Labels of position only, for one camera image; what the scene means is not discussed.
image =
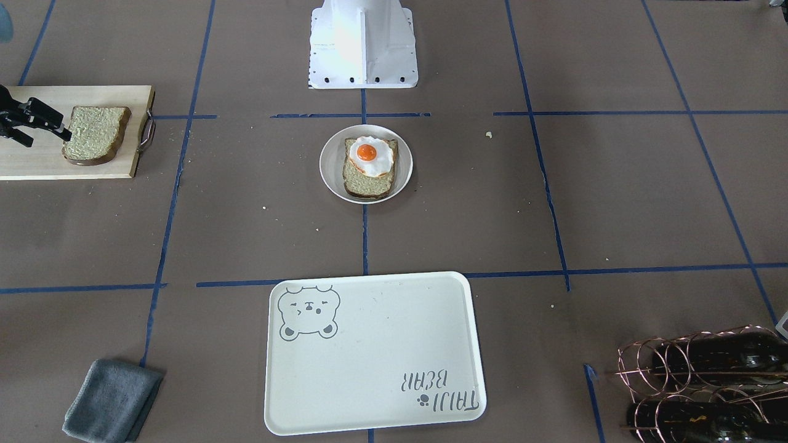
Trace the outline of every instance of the bear drawing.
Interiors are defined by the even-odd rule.
[[[312,286],[295,292],[286,289],[277,304],[284,322],[279,335],[286,341],[293,341],[302,333],[331,338],[336,335],[335,317],[339,306],[340,295],[330,287],[322,290]]]

